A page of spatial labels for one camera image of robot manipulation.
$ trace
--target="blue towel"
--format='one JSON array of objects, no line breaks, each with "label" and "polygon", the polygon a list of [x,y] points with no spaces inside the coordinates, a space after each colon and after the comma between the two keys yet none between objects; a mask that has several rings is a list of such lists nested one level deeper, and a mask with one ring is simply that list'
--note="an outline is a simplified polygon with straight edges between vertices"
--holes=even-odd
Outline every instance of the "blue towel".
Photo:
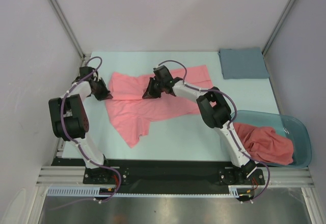
[{"label": "blue towel", "polygon": [[220,49],[220,60],[224,79],[269,78],[259,47]]}]

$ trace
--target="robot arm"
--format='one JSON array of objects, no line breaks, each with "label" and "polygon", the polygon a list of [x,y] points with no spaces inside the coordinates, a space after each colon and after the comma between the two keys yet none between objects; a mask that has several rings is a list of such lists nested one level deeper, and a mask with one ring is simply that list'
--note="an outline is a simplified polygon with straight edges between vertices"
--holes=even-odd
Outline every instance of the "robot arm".
[{"label": "robot arm", "polygon": [[203,92],[203,88],[185,85],[179,77],[173,78],[165,66],[154,69],[154,78],[150,78],[149,85],[143,95],[144,99],[159,98],[162,92],[173,96],[183,97],[196,102],[205,124],[213,128],[226,144],[234,166],[241,168],[242,173],[248,178],[256,170],[256,162],[247,158],[249,155],[243,147],[238,135],[234,130],[231,120],[231,109],[223,95],[212,90]]},{"label": "robot arm", "polygon": [[[79,69],[80,76],[76,78],[75,82],[78,82],[92,71],[92,67],[81,67]],[[83,105],[83,101],[92,94],[99,101],[112,98],[112,95],[110,94],[109,90],[107,90],[103,79],[101,79],[98,74],[94,74],[89,79],[81,82],[66,98],[64,107],[64,121],[68,134],[79,142],[79,146],[84,154],[87,155],[93,162],[103,165],[105,157],[98,150],[93,140],[88,135],[89,122]],[[62,97],[49,100],[52,128],[56,137],[61,137],[63,140],[70,142],[70,140],[65,136],[61,124],[61,104]],[[97,166],[90,163],[83,154],[81,154],[81,156],[83,157],[87,168],[97,168]]]}]

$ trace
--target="translucent blue basket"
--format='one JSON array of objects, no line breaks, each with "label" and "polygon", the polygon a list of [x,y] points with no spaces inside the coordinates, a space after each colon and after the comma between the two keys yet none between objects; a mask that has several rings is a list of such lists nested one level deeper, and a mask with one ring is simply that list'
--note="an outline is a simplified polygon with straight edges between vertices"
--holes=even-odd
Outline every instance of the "translucent blue basket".
[{"label": "translucent blue basket", "polygon": [[234,122],[250,124],[257,127],[271,126],[278,135],[287,137],[293,142],[293,163],[289,165],[269,163],[268,165],[304,168],[311,162],[309,135],[304,124],[298,119],[291,116],[239,110]]}]

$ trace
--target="pink shirt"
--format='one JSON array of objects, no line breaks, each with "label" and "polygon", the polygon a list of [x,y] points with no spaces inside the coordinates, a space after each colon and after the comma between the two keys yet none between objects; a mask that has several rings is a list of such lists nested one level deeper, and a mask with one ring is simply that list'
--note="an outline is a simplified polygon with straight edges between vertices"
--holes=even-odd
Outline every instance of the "pink shirt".
[{"label": "pink shirt", "polygon": [[[186,81],[202,88],[212,88],[206,65],[187,68]],[[173,77],[184,76],[184,69],[170,71]],[[113,99],[105,101],[113,127],[132,148],[140,136],[148,135],[150,123],[183,115],[199,114],[196,103],[162,93],[161,98],[142,99],[149,78],[154,74],[132,77],[113,73],[108,88]]]},{"label": "pink shirt", "polygon": [[284,165],[293,162],[292,141],[276,134],[274,128],[234,123],[234,129],[244,148],[254,159]]}]

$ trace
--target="crumpled pink cloth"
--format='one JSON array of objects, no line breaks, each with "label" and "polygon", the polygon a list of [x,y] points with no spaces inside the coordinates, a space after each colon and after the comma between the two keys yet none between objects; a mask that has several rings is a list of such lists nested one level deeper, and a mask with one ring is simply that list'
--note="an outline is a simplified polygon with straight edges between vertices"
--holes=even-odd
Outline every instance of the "crumpled pink cloth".
[{"label": "crumpled pink cloth", "polygon": [[242,123],[233,123],[233,125],[244,148],[254,159],[283,165],[293,162],[292,141],[276,134],[274,128]]},{"label": "crumpled pink cloth", "polygon": [[[187,68],[186,81],[202,88],[212,88],[206,65]],[[184,76],[184,69],[170,71],[173,77]],[[161,98],[142,99],[149,78],[154,74],[132,77],[113,73],[108,88],[113,99],[105,101],[108,117],[113,127],[132,148],[140,136],[148,135],[152,121],[199,114],[196,103],[185,98],[162,93]]]}]

